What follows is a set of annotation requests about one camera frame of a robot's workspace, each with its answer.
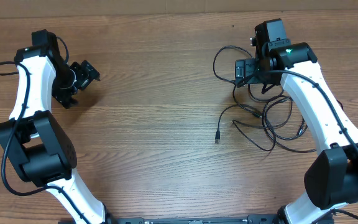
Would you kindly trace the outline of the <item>black cable silver plug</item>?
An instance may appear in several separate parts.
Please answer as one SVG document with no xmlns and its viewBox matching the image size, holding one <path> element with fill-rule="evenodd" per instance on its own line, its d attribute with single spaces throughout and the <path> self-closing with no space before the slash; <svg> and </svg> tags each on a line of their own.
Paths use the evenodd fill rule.
<svg viewBox="0 0 358 224">
<path fill-rule="evenodd" d="M 238 106 L 245 112 L 249 112 L 252 116 L 255 116 L 256 118 L 261 118 L 262 113 L 258 109 L 252 107 L 251 105 L 241 104 L 236 100 L 236 96 L 234 94 L 236 91 L 236 78 L 232 73 L 234 70 L 233 66 L 235 64 L 235 60 L 238 57 L 240 59 L 254 58 L 248 50 L 242 47 L 238 47 L 235 45 L 226 45 L 224 47 L 221 47 L 216 53 L 216 55 L 213 57 L 213 75 L 217 79 L 234 86 L 234 91 L 232 94 L 235 106 Z"/>
</svg>

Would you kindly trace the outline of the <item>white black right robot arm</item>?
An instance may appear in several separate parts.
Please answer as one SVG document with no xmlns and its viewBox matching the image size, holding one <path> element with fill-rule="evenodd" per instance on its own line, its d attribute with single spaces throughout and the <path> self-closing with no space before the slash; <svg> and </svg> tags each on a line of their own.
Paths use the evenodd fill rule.
<svg viewBox="0 0 358 224">
<path fill-rule="evenodd" d="M 293 44 L 283 21 L 255 27 L 253 59 L 238 61 L 237 86 L 281 86 L 295 102 L 314 139 L 316 160 L 304 176 L 305 192 L 267 218 L 269 223 L 332 223 L 335 213 L 358 202 L 358 129 L 326 84 L 307 43 Z"/>
</svg>

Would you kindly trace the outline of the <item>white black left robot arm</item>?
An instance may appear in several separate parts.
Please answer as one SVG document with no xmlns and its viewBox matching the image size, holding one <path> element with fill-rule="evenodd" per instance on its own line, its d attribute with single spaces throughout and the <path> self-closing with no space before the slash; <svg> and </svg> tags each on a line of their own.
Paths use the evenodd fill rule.
<svg viewBox="0 0 358 224">
<path fill-rule="evenodd" d="M 86 60 L 69 65 L 60 42 L 61 37 L 46 29 L 33 32 L 32 46 L 17 50 L 10 62 L 19 84 L 14 109 L 0 123 L 2 182 L 20 197 L 49 192 L 74 223 L 115 223 L 80 177 L 75 147 L 52 115 L 53 99 L 66 109 L 76 105 L 73 95 L 100 74 Z"/>
</svg>

